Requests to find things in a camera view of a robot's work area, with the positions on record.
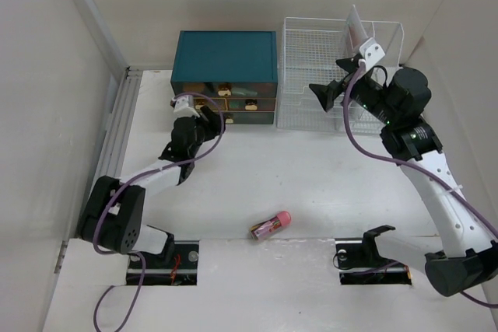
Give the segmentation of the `green capsule stapler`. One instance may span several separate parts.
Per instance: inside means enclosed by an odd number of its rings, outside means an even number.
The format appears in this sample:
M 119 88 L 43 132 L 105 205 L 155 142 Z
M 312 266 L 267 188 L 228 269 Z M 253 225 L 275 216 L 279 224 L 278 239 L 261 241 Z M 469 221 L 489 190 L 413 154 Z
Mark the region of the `green capsule stapler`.
M 257 97 L 258 92 L 251 90 L 251 89 L 246 89 L 243 87 L 235 87 L 231 91 L 233 96 L 244 96 L 244 97 Z

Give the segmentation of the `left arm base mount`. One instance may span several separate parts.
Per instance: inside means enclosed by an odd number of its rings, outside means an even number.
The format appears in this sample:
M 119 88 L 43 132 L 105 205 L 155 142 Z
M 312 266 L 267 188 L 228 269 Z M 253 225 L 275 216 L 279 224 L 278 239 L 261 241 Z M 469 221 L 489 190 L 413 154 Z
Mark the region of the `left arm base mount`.
M 138 285 L 141 277 L 149 286 L 197 285 L 199 241 L 176 241 L 174 234 L 144 225 L 132 249 L 142 254 L 145 274 L 140 259 L 131 255 L 126 285 Z

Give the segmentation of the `green highlighter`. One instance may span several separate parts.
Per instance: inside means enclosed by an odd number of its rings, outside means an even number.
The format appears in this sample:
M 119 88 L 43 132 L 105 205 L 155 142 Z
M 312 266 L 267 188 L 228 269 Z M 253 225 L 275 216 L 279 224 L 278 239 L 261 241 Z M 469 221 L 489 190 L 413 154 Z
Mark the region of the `green highlighter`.
M 229 110 L 245 110 L 245 102 L 243 100 L 228 100 Z

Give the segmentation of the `transparent drawer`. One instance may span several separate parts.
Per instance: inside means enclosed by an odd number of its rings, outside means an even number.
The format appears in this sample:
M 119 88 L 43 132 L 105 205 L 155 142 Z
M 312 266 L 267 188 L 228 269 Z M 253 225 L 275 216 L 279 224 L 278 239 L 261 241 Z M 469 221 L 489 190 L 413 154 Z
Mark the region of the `transparent drawer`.
M 201 93 L 210 97 L 276 98 L 275 83 L 257 82 L 172 82 L 175 94 Z

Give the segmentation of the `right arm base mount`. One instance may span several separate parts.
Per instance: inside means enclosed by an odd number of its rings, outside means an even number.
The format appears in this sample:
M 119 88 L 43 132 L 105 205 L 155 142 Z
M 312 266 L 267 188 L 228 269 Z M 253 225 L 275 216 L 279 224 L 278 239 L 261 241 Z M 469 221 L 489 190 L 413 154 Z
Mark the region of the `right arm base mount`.
M 338 270 L 340 285 L 412 285 L 409 268 L 382 257 L 375 239 L 395 227 L 382 225 L 366 231 L 361 237 L 335 239 L 332 258 Z

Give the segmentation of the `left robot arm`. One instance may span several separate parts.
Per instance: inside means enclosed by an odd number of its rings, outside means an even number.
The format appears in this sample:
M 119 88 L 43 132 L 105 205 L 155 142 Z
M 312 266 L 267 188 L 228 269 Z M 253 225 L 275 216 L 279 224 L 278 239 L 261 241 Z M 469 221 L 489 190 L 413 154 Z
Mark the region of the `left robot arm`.
M 77 237 L 100 253 L 147 254 L 157 267 L 174 258 L 174 235 L 142 222 L 146 199 L 187 180 L 206 142 L 219 141 L 225 131 L 220 111 L 201 112 L 174 121 L 171 140 L 156 162 L 133 176 L 101 176 L 96 180 L 77 225 Z

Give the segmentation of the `small drawer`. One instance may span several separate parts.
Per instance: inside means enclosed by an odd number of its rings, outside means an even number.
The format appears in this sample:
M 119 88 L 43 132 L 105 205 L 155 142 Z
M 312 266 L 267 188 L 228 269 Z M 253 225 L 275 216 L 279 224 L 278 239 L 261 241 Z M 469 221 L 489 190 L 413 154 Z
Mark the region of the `small drawer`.
M 205 98 L 195 97 L 194 105 L 197 111 L 200 111 L 203 107 L 208 107 L 212 111 L 226 111 L 226 100 L 225 99 L 216 99 L 212 98 L 212 100 L 207 100 Z
M 243 100 L 245 102 L 245 110 L 231 110 L 231 111 L 273 112 L 275 110 L 275 98 L 228 98 L 226 99 L 227 109 L 228 109 L 228 100 Z

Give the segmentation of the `dark drawer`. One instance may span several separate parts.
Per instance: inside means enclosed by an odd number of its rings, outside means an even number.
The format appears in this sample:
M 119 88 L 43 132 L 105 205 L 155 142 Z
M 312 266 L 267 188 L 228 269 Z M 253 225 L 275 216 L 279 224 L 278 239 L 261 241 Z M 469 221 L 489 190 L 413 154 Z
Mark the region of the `dark drawer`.
M 273 112 L 224 112 L 223 116 L 227 124 L 273 124 Z

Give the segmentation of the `pink capped clip tube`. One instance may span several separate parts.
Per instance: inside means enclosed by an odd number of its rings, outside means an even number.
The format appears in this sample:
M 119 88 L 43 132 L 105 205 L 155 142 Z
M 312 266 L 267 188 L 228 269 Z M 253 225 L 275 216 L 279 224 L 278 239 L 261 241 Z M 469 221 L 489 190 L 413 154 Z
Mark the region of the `pink capped clip tube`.
M 260 241 L 284 229 L 292 222 L 291 214 L 288 211 L 281 211 L 264 222 L 250 228 L 250 235 L 254 240 Z

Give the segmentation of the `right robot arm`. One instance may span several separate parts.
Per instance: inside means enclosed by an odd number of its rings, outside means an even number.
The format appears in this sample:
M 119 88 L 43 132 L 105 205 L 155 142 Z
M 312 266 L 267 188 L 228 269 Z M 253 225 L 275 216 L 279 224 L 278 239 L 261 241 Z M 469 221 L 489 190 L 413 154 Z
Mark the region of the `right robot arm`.
M 346 267 L 358 274 L 402 264 L 425 273 L 442 296 L 465 295 L 467 289 L 497 276 L 497 230 L 461 192 L 447 165 L 443 146 L 422 113 L 432 97 L 426 76 L 414 68 L 401 68 L 384 84 L 372 79 L 372 70 L 360 56 L 336 60 L 347 74 L 328 85 L 311 84 L 310 90 L 326 111 L 343 96 L 345 132 L 363 155 L 396 165 L 412 183 L 429 212 L 439 243 L 416 242 L 397 235 L 390 225 L 363 234 L 360 256 Z M 388 152 L 368 152 L 353 137 L 349 104 L 358 103 L 382 124 L 381 141 Z

